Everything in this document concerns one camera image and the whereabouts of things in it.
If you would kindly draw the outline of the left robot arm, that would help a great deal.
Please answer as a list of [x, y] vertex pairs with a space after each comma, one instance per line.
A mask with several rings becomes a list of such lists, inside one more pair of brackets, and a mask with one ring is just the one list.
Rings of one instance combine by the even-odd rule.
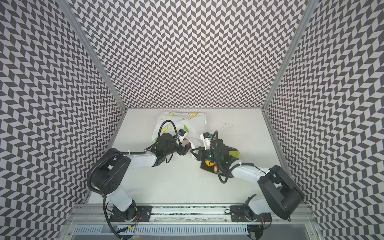
[[133, 221], [139, 211], [122, 185], [127, 172], [168, 163], [175, 153], [184, 156], [191, 147], [191, 141], [186, 138], [165, 133], [142, 152], [121, 152], [112, 148], [89, 170], [87, 186], [112, 203], [113, 210], [122, 214], [125, 221]]

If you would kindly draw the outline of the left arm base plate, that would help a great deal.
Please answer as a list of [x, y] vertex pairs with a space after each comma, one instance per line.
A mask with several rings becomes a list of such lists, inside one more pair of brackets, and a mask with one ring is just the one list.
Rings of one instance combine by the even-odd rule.
[[152, 206], [133, 206], [122, 212], [117, 207], [112, 208], [109, 217], [110, 222], [149, 222], [152, 214]]

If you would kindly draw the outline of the aluminium front rail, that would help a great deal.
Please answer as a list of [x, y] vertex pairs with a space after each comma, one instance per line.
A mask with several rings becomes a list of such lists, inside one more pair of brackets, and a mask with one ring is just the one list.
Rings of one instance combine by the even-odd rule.
[[[232, 204], [137, 204], [137, 206], [152, 206], [149, 222], [143, 224], [247, 224], [248, 222], [235, 223], [231, 221], [229, 207]], [[290, 221], [281, 219], [271, 213], [272, 224], [315, 224], [317, 221], [311, 208], [301, 204], [290, 216]], [[106, 218], [102, 204], [75, 205], [67, 223], [103, 224]]]

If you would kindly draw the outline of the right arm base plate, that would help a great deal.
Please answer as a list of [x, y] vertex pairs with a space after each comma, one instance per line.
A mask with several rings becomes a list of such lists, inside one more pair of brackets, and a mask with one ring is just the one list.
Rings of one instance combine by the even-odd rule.
[[257, 223], [270, 223], [272, 221], [272, 216], [270, 213], [263, 213], [257, 215], [253, 213], [248, 207], [245, 208], [243, 205], [232, 205], [229, 207], [229, 212], [231, 221], [235, 223], [240, 222], [257, 222]]

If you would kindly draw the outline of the black square tray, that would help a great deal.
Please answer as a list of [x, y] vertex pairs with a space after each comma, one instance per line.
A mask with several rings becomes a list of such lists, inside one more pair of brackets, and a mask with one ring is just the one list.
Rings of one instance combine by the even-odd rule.
[[231, 164], [238, 160], [240, 151], [233, 147], [225, 147], [225, 151], [222, 155], [215, 158], [213, 150], [203, 150], [203, 160], [200, 165], [200, 169], [216, 174], [218, 172], [218, 166], [224, 167], [224, 170], [220, 170], [220, 175], [224, 176], [227, 173], [226, 167], [230, 167]]

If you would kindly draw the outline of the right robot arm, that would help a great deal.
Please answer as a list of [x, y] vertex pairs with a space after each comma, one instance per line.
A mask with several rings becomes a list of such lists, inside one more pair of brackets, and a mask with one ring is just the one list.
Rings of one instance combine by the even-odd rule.
[[294, 180], [280, 166], [261, 168], [253, 163], [242, 162], [230, 154], [233, 150], [223, 140], [215, 139], [208, 149], [191, 149], [191, 154], [197, 161], [204, 164], [209, 162], [222, 184], [235, 178], [259, 186], [262, 195], [254, 194], [243, 204], [247, 220], [256, 221], [262, 214], [274, 213], [283, 220], [291, 221], [292, 213], [304, 199], [304, 193]]

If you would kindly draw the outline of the white plastic bag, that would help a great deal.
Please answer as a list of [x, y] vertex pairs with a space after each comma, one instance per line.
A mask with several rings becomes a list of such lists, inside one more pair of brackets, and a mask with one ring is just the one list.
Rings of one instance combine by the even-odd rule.
[[182, 129], [186, 132], [184, 139], [187, 139], [191, 143], [192, 149], [204, 146], [201, 135], [207, 132], [208, 129], [206, 114], [198, 112], [178, 113], [175, 111], [162, 113], [157, 118], [157, 124], [151, 137], [152, 143], [158, 138], [159, 129], [161, 129], [161, 134], [175, 134], [175, 130], [171, 123], [165, 123], [161, 127], [166, 120], [171, 120], [177, 131]]

